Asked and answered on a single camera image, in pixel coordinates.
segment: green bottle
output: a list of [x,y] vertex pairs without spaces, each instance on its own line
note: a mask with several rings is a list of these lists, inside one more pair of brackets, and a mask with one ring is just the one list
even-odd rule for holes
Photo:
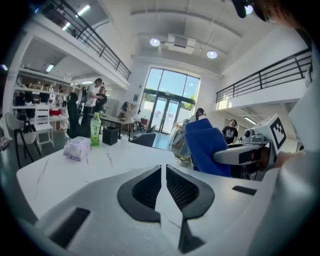
[[90,138],[91,138],[91,144],[92,146],[99,146],[100,140],[99,140],[99,134],[100,134],[100,126],[101,126],[101,120],[99,118],[99,113],[95,112],[94,117],[91,119],[90,122]]

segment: ceiling light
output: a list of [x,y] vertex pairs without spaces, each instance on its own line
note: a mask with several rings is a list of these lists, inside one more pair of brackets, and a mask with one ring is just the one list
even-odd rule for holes
[[251,5],[245,6],[245,13],[251,14],[254,11],[254,8]]
[[8,71],[8,68],[7,68],[7,66],[5,64],[2,64],[1,68],[3,68],[5,71]]
[[65,31],[66,29],[67,29],[67,27],[69,27],[70,26],[70,22],[68,22],[67,24],[65,24],[65,26],[63,27],[63,31]]
[[152,45],[152,46],[154,46],[154,47],[159,46],[160,43],[161,43],[160,40],[157,39],[157,38],[152,38],[152,39],[150,40],[150,45]]
[[55,65],[50,64],[50,65],[48,66],[48,68],[46,69],[46,71],[47,71],[47,72],[50,72],[50,71],[54,68],[54,66],[55,66]]
[[218,53],[214,50],[210,50],[206,53],[206,56],[209,58],[209,59],[215,59],[216,57],[218,57]]
[[255,121],[252,121],[252,120],[251,120],[250,118],[248,118],[248,117],[245,117],[244,119],[247,120],[248,122],[250,122],[251,124],[254,124],[254,125],[257,124]]
[[94,81],[84,81],[82,82],[83,85],[89,85],[89,84],[93,84]]
[[90,5],[85,6],[81,11],[78,12],[78,15],[81,16],[90,8]]

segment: black metal railing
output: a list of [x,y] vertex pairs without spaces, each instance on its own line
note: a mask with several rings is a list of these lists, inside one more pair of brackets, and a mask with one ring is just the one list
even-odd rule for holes
[[303,79],[310,63],[310,49],[297,52],[218,91],[215,102]]
[[126,80],[129,79],[131,72],[126,65],[67,2],[64,0],[48,0],[38,12],[41,12],[84,45],[93,49],[100,58],[111,64]]

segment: air conditioner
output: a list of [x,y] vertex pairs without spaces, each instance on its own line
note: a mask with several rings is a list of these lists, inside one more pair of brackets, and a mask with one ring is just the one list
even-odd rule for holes
[[192,54],[195,49],[197,40],[184,37],[183,35],[169,34],[168,41],[164,45],[171,51],[185,54]]

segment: blue sky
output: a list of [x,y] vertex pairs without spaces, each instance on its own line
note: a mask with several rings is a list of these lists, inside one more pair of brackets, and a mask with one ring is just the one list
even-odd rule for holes
[[171,94],[190,98],[192,95],[195,95],[197,93],[199,78],[195,78],[186,74],[181,74],[173,71],[152,68],[150,70],[145,88],[157,90],[159,82],[160,92],[168,91]]

